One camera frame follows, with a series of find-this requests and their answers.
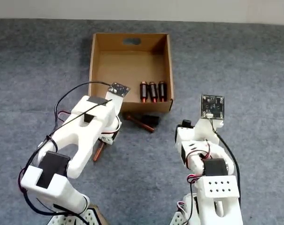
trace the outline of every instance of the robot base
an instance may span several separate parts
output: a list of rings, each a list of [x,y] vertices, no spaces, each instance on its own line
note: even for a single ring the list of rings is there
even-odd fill
[[[81,215],[90,225],[107,225],[103,216],[97,214],[95,208],[89,208],[84,215]],[[47,225],[85,225],[85,223],[75,216],[54,216]]]
[[[181,214],[181,212],[176,212],[171,220],[170,225],[182,225],[183,223],[185,223],[185,218],[183,217],[183,215]]]
[[[193,194],[193,212],[192,212],[192,217],[189,220],[188,223],[186,223],[187,219],[190,216],[191,213],[191,194],[187,194],[184,196],[183,201],[185,202],[187,208],[186,208],[186,213],[185,212],[180,212],[177,211],[175,212],[171,223],[169,225],[200,225],[200,218],[197,212],[197,206],[194,197],[196,197],[196,194]]]

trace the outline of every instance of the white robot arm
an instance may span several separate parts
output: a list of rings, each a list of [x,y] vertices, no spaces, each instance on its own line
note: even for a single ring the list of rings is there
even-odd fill
[[[242,225],[235,165],[219,146],[216,128],[223,126],[224,98],[201,97],[201,118],[193,127],[183,120],[176,128],[176,148],[183,164],[193,174],[188,182],[197,192],[178,204],[171,225]]]
[[[74,189],[68,178],[79,177],[98,139],[113,143],[121,127],[118,114],[128,91],[128,87],[113,83],[105,99],[83,96],[64,124],[53,133],[51,142],[39,150],[38,166],[30,165],[25,171],[21,180],[22,188],[52,203],[57,209],[67,209],[85,217],[88,222],[92,221],[91,224],[99,224],[97,215],[88,210],[89,198]],[[72,159],[61,152],[70,144],[78,145]],[[65,224],[69,220],[69,224],[73,224],[75,218],[53,217],[49,224]],[[82,221],[78,219],[76,224],[82,224]]]

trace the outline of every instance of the grey carpet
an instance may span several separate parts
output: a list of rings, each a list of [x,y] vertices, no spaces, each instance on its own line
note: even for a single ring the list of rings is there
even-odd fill
[[[172,44],[172,111],[154,134],[125,122],[99,162],[72,180],[110,223],[169,224],[189,192],[175,126],[197,122],[204,93],[226,98],[219,132],[240,165],[244,224],[284,225],[284,26],[70,20],[0,20],[0,225],[48,221],[29,209],[16,179],[53,127],[56,100],[88,80],[95,32],[167,32]]]

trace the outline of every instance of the black cable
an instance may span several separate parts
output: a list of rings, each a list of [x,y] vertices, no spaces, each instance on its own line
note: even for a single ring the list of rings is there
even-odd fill
[[[44,206],[46,209],[48,209],[49,211],[51,211],[51,212],[55,212],[55,211],[53,211],[52,209],[50,209],[49,207],[47,207],[45,204],[43,204],[38,198],[36,198],[37,199],[37,201],[42,205],[42,206]]]
[[[65,209],[65,212],[44,212],[44,211],[41,211],[39,209],[37,209],[33,204],[32,202],[30,201],[28,195],[27,195],[27,191],[24,191],[23,192],[23,195],[24,195],[24,198],[25,198],[25,201],[26,203],[29,205],[29,207],[35,211],[36,213],[40,214],[40,215],[44,215],[44,216],[61,216],[61,215],[64,215],[64,216],[68,216],[68,215],[71,215],[71,216],[75,216],[77,218],[79,218],[80,220],[82,220],[82,222],[84,222],[86,225],[90,225],[90,223],[88,223],[85,219],[83,219],[80,215],[78,215],[77,213],[74,213],[68,209]]]
[[[189,221],[190,221],[192,214],[193,214],[193,201],[194,201],[194,199],[193,199],[193,191],[192,191],[192,182],[190,182],[190,192],[191,192],[191,212],[190,212],[189,218],[182,225],[189,224]]]
[[[217,135],[217,137],[219,138],[219,140],[223,143],[223,145],[226,147],[227,151],[229,152],[232,160],[234,161],[234,164],[235,164],[235,167],[236,167],[236,170],[237,170],[237,183],[238,183],[238,190],[239,190],[239,194],[240,194],[240,197],[239,197],[239,204],[241,205],[241,185],[240,185],[240,169],[239,169],[239,165],[238,165],[238,162],[234,156],[234,154],[232,153],[232,151],[230,150],[229,146],[226,144],[226,142],[223,140],[223,138],[217,133],[217,131],[214,129],[214,126],[213,126],[213,121],[211,119],[208,119],[212,125],[212,129],[213,129],[213,132]]]
[[[52,139],[52,137],[49,136],[49,135],[47,135],[46,138],[47,138],[48,140],[50,140],[50,141],[52,142],[52,144],[54,145],[54,147],[55,147],[55,152],[58,152],[58,146],[57,146],[56,142]]]
[[[107,85],[107,86],[111,86],[109,83],[106,83],[106,82],[102,82],[102,81],[88,81],[88,82],[84,82],[84,83],[81,83],[77,86],[75,86],[74,88],[72,88],[71,90],[69,90],[67,93],[65,93],[55,104],[55,107],[54,107],[54,128],[53,130],[56,130],[57,127],[58,127],[58,115],[57,115],[57,108],[58,108],[58,105],[59,103],[69,94],[71,93],[73,90],[83,86],[83,85],[86,85],[86,84],[90,84],[90,83],[99,83],[99,84],[104,84],[104,85]]]

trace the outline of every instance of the cylindrical object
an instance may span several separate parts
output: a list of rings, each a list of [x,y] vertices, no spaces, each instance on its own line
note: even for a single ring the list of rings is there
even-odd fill
[[[93,157],[93,161],[96,162],[98,158],[100,157],[100,153],[102,152],[104,148],[105,143],[103,141],[100,141],[100,146],[98,147],[96,154]]]
[[[148,84],[145,81],[142,81],[140,83],[140,97],[141,97],[141,102],[145,103],[146,100],[148,99]]]
[[[159,98],[161,102],[167,101],[167,84],[164,81],[159,82]]]
[[[149,83],[149,94],[151,101],[153,103],[157,102],[157,89],[156,89],[156,84],[154,82]]]
[[[144,128],[145,130],[149,131],[150,133],[154,132],[154,128],[153,127],[150,127],[150,126],[142,123],[141,121],[139,121],[138,119],[134,118],[133,116],[131,116],[129,114],[126,114],[125,118],[127,120],[130,120],[130,121],[134,122],[135,124],[139,125],[140,127]]]

